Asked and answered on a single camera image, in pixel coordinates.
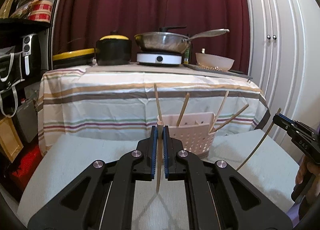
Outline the person right hand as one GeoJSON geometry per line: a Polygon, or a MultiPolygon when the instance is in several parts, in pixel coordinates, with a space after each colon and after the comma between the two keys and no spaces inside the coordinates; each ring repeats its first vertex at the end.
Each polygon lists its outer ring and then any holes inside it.
{"type": "Polygon", "coordinates": [[[315,176],[315,179],[306,196],[309,199],[314,199],[319,195],[319,166],[314,164],[310,158],[304,155],[296,175],[296,184],[301,184],[303,182],[307,172],[312,173],[315,176]]]}

